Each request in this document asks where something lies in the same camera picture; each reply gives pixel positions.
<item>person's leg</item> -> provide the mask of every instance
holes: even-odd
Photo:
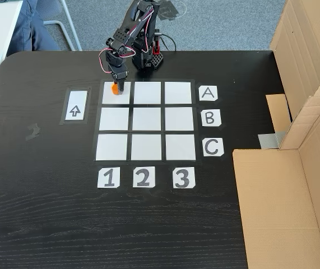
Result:
[[[33,19],[30,22],[30,29],[33,50],[60,50],[36,10],[34,10]]]
[[[36,1],[37,0],[23,1],[14,33],[9,44],[7,56],[24,50],[31,50],[30,22],[33,17]]]

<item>wood grain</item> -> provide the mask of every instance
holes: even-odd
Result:
[[[131,165],[119,188],[97,189],[96,113],[110,79],[97,55],[20,53],[0,67],[0,268],[247,268],[231,153],[273,132],[265,95],[283,88],[272,52],[168,52],[153,73],[127,63],[131,79],[218,86],[197,116],[220,108],[223,125],[198,135],[222,137],[226,153],[193,163],[193,189],[173,189],[171,163],[156,166],[152,189],[132,188]],[[92,88],[87,124],[59,125],[68,87]]]

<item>black arrow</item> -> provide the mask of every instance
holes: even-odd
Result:
[[[73,117],[76,117],[77,113],[81,113],[81,111],[79,110],[79,108],[76,105],[72,110],[70,110],[70,113],[72,113]]]

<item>metal chair leg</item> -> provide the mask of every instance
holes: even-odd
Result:
[[[63,23],[61,21],[44,21],[44,25],[51,25],[51,24],[57,24],[57,25],[59,25],[61,27],[61,30],[63,31],[64,36],[66,38],[66,41],[68,41],[70,49],[74,52],[75,51],[75,47],[72,44],[71,39],[70,39],[70,37],[68,35],[68,32],[66,31],[65,26],[63,25]]]
[[[72,19],[71,19],[70,13],[69,13],[68,6],[66,5],[65,0],[61,0],[61,3],[63,5],[66,17],[68,18],[68,21],[69,21],[69,24],[70,24],[70,28],[71,28],[72,34],[73,34],[73,36],[75,38],[75,43],[77,45],[77,48],[78,48],[79,51],[82,51],[82,48],[81,48],[81,45],[80,45],[80,42],[79,42],[79,38],[77,37],[77,33],[76,33],[74,24],[72,22]]]

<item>orange object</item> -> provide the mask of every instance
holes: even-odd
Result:
[[[113,94],[119,95],[119,87],[117,86],[117,83],[113,83],[111,86],[111,90],[113,91]]]

